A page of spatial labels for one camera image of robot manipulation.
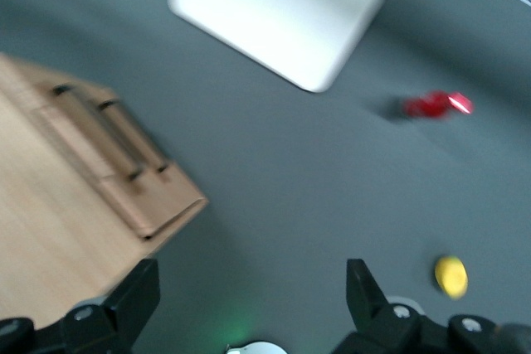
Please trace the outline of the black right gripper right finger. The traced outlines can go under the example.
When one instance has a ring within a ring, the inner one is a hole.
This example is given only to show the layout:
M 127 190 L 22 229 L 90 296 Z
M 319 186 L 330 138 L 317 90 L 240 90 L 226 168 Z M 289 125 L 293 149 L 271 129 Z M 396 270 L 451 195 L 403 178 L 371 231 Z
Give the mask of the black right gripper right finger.
M 334 353 L 492 353 L 496 324 L 456 315 L 442 326 L 407 304 L 390 303 L 362 259 L 346 263 L 346 302 L 355 330 Z

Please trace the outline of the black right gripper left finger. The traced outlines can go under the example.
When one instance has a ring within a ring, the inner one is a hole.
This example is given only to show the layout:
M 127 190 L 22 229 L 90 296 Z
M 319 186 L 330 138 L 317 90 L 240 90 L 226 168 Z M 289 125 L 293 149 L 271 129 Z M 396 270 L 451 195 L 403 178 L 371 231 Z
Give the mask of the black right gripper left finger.
M 76 305 L 47 327 L 4 318 L 1 352 L 131 353 L 159 301 L 158 261 L 143 259 L 107 296 Z

